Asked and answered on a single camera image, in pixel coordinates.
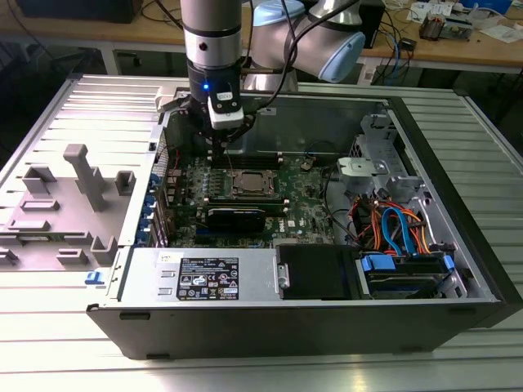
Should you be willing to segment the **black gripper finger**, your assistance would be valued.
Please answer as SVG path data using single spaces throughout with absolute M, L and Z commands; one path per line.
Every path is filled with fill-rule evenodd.
M 224 150 L 224 155 L 226 156 L 226 162 L 229 166 L 232 165 L 232 162 L 230 160 L 230 155 L 228 152 L 228 146 L 230 144 L 235 143 L 238 139 L 240 139 L 244 134 L 246 134 L 248 131 L 250 131 L 254 123 L 256 122 L 257 116 L 255 114 L 249 114 L 244 118 L 243 123 L 235 128 L 234 130 L 228 131 L 226 135 L 224 136 L 224 139 L 222 140 L 221 144 L 223 145 L 222 149 Z
M 208 109 L 198 101 L 185 101 L 179 108 L 179 130 L 184 153 L 216 161 L 222 156 L 220 141 L 214 135 Z

